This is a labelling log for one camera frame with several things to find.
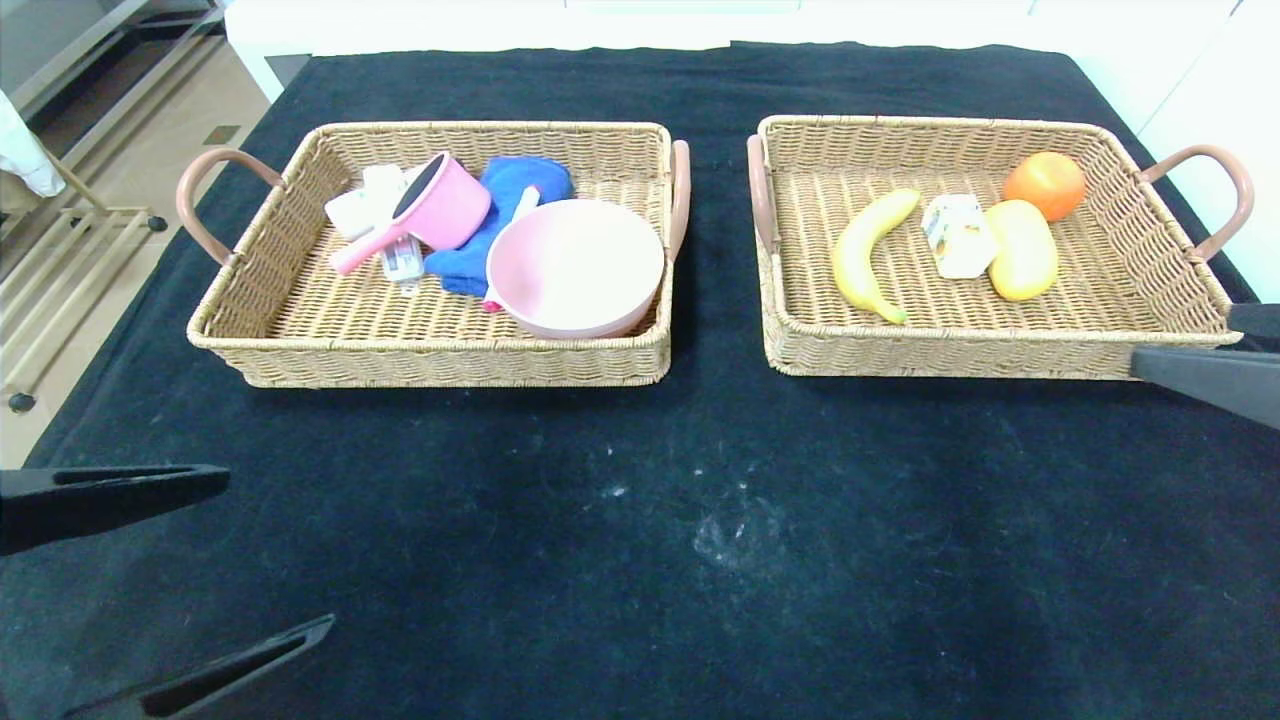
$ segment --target small carton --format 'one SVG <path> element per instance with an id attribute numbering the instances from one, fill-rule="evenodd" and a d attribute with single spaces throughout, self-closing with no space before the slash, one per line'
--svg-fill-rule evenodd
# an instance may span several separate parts
<path id="1" fill-rule="evenodd" d="M 934 197 L 924 209 L 920 227 L 929 238 L 933 261 L 943 278 L 975 278 L 1000 252 L 982 205 L 973 195 Z"/>

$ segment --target wicker basket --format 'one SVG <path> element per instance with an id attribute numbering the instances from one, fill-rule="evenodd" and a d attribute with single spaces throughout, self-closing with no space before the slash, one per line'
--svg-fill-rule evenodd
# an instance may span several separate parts
<path id="1" fill-rule="evenodd" d="M 1009 302 L 986 275 L 938 277 L 918 209 L 874 249 L 905 327 L 854 309 L 836 288 L 831 247 L 854 213 L 900 187 L 1000 201 L 1027 155 L 1057 150 L 1084 169 L 1085 201 L 1053 223 L 1060 277 Z M 1240 208 L 1193 247 L 1151 182 L 1190 155 L 1220 160 Z M 1132 379 L 1139 345 L 1215 347 L 1242 336 L 1204 260 L 1252 208 L 1248 176 L 1225 151 L 1188 149 L 1142 172 L 1114 135 L 1075 123 L 954 118 L 783 117 L 748 142 L 764 348 L 794 375 Z"/>
<path id="2" fill-rule="evenodd" d="M 645 319 L 627 336 L 553 341 L 506 313 L 422 278 L 402 295 L 365 263 L 339 277 L 326 258 L 343 240 L 324 202 L 361 168 L 425 163 L 448 149 L 477 173 L 497 155 L 540 155 L 566 165 L 579 197 L 620 202 L 663 238 L 666 273 Z M 209 168 L 238 160 L 275 187 L 228 251 L 195 219 L 191 191 Z M 639 386 L 671 365 L 672 261 L 689 213 L 689 152 L 650 123 L 343 123 L 302 141 L 283 177 L 230 149 L 197 158 L 178 188 L 179 215 L 223 264 L 187 325 L 259 387 Z"/>

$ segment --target black tablecloth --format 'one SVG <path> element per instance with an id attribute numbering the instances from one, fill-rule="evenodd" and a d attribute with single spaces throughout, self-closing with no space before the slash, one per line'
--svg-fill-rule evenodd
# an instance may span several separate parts
<path id="1" fill-rule="evenodd" d="M 771 370 L 744 141 L 774 113 L 1082 120 L 1149 161 L 1068 58 L 1009 47 L 312 60 L 244 142 L 275 167 L 335 120 L 687 138 L 671 373 L 255 389 L 184 338 L 215 266 L 179 233 L 31 464 L 212 462 L 232 489 L 5 560 L 10 711 L 334 611 L 205 716 L 1280 716 L 1280 436 L 1148 384 Z M 265 193 L 233 168 L 200 213 L 233 240 Z"/>

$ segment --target white cloth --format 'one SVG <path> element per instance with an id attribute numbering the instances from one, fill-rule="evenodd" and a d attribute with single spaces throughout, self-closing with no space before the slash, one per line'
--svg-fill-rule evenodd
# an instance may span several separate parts
<path id="1" fill-rule="evenodd" d="M 0 92 L 0 170 L 13 173 L 37 195 L 52 197 L 67 187 L 45 149 L 22 122 L 9 96 Z"/>

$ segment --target blue towel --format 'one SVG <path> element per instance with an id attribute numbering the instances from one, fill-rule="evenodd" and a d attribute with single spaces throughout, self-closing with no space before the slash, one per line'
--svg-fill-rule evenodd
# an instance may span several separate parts
<path id="1" fill-rule="evenodd" d="M 573 182 L 564 165 L 547 158 L 494 158 L 480 177 L 493 206 L 471 240 L 457 250 L 440 250 L 426 256 L 426 272 L 440 275 L 440 286 L 449 292 L 484 297 L 489 281 L 484 274 L 489 246 L 511 222 L 520 204 L 520 196 L 529 186 L 536 186 L 539 202 L 566 200 L 573 195 Z"/>

